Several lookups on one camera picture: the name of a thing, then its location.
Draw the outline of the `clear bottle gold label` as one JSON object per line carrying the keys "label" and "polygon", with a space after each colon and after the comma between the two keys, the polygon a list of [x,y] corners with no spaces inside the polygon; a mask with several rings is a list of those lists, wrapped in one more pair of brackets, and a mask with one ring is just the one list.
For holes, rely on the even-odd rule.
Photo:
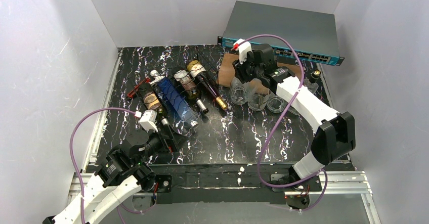
{"label": "clear bottle gold label", "polygon": [[312,94],[315,94],[317,89],[319,88],[318,81],[321,76],[320,70],[314,70],[310,77],[304,79],[304,86],[310,91]]}

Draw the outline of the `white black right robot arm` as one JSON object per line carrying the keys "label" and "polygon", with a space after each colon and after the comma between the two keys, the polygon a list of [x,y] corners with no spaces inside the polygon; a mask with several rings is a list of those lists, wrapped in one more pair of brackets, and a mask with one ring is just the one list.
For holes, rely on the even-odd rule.
{"label": "white black right robot arm", "polygon": [[356,147],[355,119],[349,112],[339,113],[319,100],[287,67],[279,67],[269,44],[251,46],[249,42],[235,42],[233,50],[239,58],[233,62],[235,76],[242,82],[254,79],[291,106],[310,124],[315,132],[310,152],[289,168],[286,182],[289,187],[307,180],[324,166],[348,154]]}

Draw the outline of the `clear bottle grey label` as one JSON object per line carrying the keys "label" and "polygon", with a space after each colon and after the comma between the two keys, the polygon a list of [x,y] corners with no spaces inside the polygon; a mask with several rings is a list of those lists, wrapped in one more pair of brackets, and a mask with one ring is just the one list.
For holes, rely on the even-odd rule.
{"label": "clear bottle grey label", "polygon": [[248,101],[248,83],[242,83],[237,77],[233,77],[230,85],[231,100],[236,105],[243,105]]}

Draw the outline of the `blue square glass bottle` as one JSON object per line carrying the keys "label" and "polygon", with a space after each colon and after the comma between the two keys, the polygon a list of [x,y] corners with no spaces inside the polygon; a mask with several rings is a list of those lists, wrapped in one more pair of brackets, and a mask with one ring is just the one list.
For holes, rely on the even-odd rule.
{"label": "blue square glass bottle", "polygon": [[161,75],[157,70],[151,70],[150,75],[161,89],[166,99],[171,103],[180,118],[188,123],[192,128],[198,127],[197,116],[191,106],[181,96],[170,79]]}

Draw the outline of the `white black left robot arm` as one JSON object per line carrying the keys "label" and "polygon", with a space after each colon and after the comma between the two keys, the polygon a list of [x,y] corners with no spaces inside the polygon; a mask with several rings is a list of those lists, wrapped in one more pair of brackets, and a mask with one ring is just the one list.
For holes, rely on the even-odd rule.
{"label": "white black left robot arm", "polygon": [[129,135],[103,158],[81,192],[59,214],[44,223],[100,223],[107,214],[135,193],[170,192],[171,176],[157,175],[147,164],[157,153],[178,152],[187,137],[169,124],[156,131],[143,129]]}

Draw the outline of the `clear round glass bottle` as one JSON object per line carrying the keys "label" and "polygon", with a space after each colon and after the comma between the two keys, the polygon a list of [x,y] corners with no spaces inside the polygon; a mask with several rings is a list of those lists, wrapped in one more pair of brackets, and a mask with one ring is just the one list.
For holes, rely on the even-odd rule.
{"label": "clear round glass bottle", "polygon": [[282,113],[287,104],[288,102],[281,97],[275,94],[270,94],[266,106],[273,113]]}

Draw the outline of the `dark bottle brown label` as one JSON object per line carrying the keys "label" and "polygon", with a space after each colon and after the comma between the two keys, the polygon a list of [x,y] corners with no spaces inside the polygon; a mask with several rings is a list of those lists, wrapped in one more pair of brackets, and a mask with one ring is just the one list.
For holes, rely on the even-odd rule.
{"label": "dark bottle brown label", "polygon": [[143,102],[147,110],[154,110],[157,112],[155,123],[160,121],[162,125],[169,124],[169,121],[166,117],[167,111],[162,105],[158,96],[156,95],[151,84],[149,83],[142,84],[139,91],[137,92],[137,95],[140,97],[141,101]]}

